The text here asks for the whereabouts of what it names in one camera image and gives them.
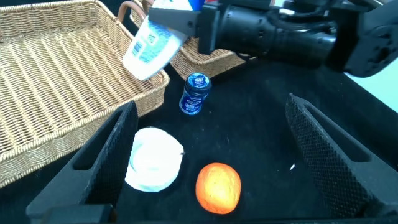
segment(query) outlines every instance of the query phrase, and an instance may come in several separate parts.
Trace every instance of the blue label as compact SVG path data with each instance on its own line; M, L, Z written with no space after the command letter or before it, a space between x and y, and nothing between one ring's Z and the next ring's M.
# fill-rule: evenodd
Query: blue label
M148 64L156 58L171 37L171 32L163 25L148 21L149 33L138 38L137 43L132 49L134 56L139 55L139 60Z
M190 96L185 90L180 100L180 109L189 115L199 113L205 97Z
M188 0L193 11L201 11L205 0Z

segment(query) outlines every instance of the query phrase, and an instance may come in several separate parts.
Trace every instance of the orange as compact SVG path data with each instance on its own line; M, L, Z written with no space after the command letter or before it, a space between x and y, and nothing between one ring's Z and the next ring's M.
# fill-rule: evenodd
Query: orange
M232 212L241 195L241 179L230 166L212 163L199 173L196 195L200 205L209 212L227 214Z

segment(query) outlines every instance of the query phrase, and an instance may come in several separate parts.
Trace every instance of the black table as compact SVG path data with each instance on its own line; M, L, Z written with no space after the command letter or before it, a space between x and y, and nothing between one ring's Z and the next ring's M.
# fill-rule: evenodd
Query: black table
M104 1L115 14L121 2ZM135 33L127 16L125 25ZM254 61L213 78L202 111L188 116L178 108L184 82L170 65L165 70L171 79L165 102L140 118L139 128L167 131L187 155L176 181L159 193L124 185L117 206L121 222L333 218L287 126L284 105L289 93L314 104L397 169L398 151L391 150L398 146L397 114L343 74ZM27 223L26 206L73 154L0 189L0 220ZM227 163L241 176L239 205L226 216L204 211L195 198L197 174L211 162Z

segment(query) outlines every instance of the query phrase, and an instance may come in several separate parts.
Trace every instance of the white bottle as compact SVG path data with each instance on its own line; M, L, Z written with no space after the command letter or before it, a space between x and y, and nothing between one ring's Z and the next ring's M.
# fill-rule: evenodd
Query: white bottle
M156 0L152 7L192 10L188 0ZM183 33L149 21L147 16L123 57L123 65L136 78L148 79L168 64L186 39Z

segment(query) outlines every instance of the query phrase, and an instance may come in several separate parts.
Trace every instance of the cable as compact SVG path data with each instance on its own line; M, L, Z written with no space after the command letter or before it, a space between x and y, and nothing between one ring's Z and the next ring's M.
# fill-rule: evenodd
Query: cable
M278 11L270 11L268 14L268 19L270 23L278 28L285 30L312 30L312 29L324 29L330 27L330 23L328 21L320 21L320 22L310 22L310 23L296 23L294 20L302 20L308 19L311 17L319 17L322 16L326 10L332 7L332 5L336 4L340 0L329 0L324 5L320 6L313 12L301 13L297 12L291 16L287 16L285 20L289 20L290 22L286 22L280 18L280 14Z
M327 3L325 3L322 6L320 6L318 9L316 9L313 12L307 12L307 13L297 12L297 13L289 16L289 19L302 19L302 18L308 18L308 17L312 17L312 16L323 15L326 10L331 8L338 1L340 1L340 0L329 0Z

